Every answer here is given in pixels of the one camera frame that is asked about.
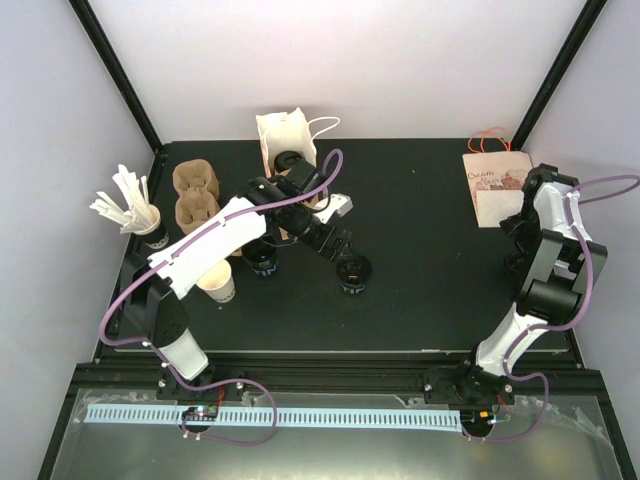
white cable carrier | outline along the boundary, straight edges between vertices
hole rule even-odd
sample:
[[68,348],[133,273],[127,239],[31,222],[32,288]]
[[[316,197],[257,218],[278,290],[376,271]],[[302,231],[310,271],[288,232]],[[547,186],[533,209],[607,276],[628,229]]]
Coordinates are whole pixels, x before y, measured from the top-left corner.
[[[189,407],[176,405],[93,404],[85,423],[181,425]],[[215,420],[190,420],[187,425],[269,427],[270,407],[220,407]],[[461,432],[460,412],[449,410],[394,410],[346,408],[278,408],[278,427],[364,428]]]

black cup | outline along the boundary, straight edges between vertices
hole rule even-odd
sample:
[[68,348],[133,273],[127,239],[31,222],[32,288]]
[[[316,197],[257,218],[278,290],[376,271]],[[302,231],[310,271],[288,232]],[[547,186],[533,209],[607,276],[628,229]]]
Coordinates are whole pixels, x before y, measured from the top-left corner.
[[253,273],[261,278],[269,278],[278,271],[277,249],[262,240],[253,240],[242,247],[242,258]]
[[162,222],[153,231],[138,236],[152,250],[161,250],[169,243],[169,233]]
[[349,295],[357,295],[367,286],[373,273],[373,265],[367,257],[354,255],[338,261],[336,274],[340,287]]

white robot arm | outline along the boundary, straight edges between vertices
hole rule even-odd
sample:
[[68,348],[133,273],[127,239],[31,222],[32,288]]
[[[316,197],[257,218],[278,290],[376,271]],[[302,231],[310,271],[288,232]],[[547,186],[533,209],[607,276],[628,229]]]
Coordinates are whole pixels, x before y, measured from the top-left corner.
[[577,184],[576,178],[558,174],[555,167],[544,164],[535,167],[523,188],[521,212],[501,222],[502,229],[516,245],[516,252],[505,259],[505,267],[514,280],[514,302],[496,330],[480,342],[465,362],[456,385],[463,400],[474,403],[478,398],[495,398],[506,383],[505,356],[521,335],[525,336],[507,358],[509,373],[522,354],[546,332],[532,327],[560,326],[575,317],[584,298],[586,267],[572,226],[587,241],[593,282],[597,280],[607,250],[592,242],[582,224],[579,193],[570,197],[573,224],[569,223],[563,205],[567,193]]

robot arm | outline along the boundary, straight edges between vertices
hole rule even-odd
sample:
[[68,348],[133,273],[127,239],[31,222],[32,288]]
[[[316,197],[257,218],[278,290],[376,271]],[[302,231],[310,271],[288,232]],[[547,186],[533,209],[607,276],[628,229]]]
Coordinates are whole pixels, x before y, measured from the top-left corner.
[[[295,152],[278,155],[275,168],[276,172],[286,172],[286,175],[250,181],[244,195],[232,198],[216,216],[181,241],[151,255],[148,265],[137,256],[125,259],[121,290],[149,267],[167,263],[158,270],[157,276],[139,287],[126,301],[124,314],[149,335],[153,345],[187,380],[197,377],[207,367],[208,359],[189,332],[189,318],[179,300],[200,277],[233,251],[282,228],[330,261],[353,258],[349,247],[350,232],[337,234],[335,226],[330,224],[334,216],[343,216],[351,210],[351,200],[345,195],[331,195],[317,210],[293,203],[226,221],[241,210],[310,192],[326,180]],[[214,223],[220,225],[210,229]]]
[[[509,355],[511,373],[520,356],[545,333],[531,330],[534,325],[560,326],[577,314],[586,289],[586,266],[582,249],[566,218],[563,202],[578,184],[573,177],[558,174],[549,165],[533,168],[527,177],[520,213],[501,222],[515,240],[516,252],[505,259],[505,267],[514,280],[514,303],[497,329],[480,342],[457,385],[464,400],[495,398],[506,383],[504,358],[513,342],[528,332]],[[579,194],[571,198],[575,226],[587,240],[594,277],[597,280],[607,259],[607,249],[593,243],[584,229],[578,209]]]

black enclosure edge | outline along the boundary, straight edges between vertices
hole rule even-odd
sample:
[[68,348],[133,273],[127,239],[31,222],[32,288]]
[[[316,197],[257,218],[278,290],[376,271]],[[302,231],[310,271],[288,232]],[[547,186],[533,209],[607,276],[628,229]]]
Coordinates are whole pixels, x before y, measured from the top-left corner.
[[560,48],[558,56],[551,65],[549,73],[547,73],[547,76],[544,78],[538,93],[536,93],[533,102],[531,102],[527,113],[511,140],[511,146],[514,150],[522,150],[524,143],[533,131],[533,127],[535,127],[547,103],[551,100],[562,77],[564,77],[573,58],[576,56],[576,53],[578,53],[578,50],[580,50],[582,42],[587,38],[591,27],[606,3],[607,0],[587,0],[585,3],[580,15],[578,15],[576,23],[574,23],[562,48]]
[[[91,4],[88,0],[69,0],[69,3],[76,12],[105,67],[111,74],[111,78],[122,94],[140,130],[142,130],[151,150],[154,153],[158,152],[162,148],[162,142],[131,85],[120,60],[118,60],[115,51],[111,47],[111,43],[109,43],[100,21],[93,12]],[[511,144],[514,150],[522,149],[606,3],[607,0],[586,1],[513,137]]]
[[100,55],[104,66],[107,67],[111,78],[116,84],[116,87],[118,87],[118,91],[122,95],[122,98],[124,98],[144,137],[147,139],[151,150],[154,153],[158,152],[162,148],[162,141],[153,128],[147,112],[145,112],[136,91],[133,89],[124,68],[122,68],[116,52],[114,52],[111,47],[111,43],[109,43],[109,39],[104,33],[91,5],[86,0],[69,0],[69,3],[76,12],[87,35],[89,35],[89,39]]

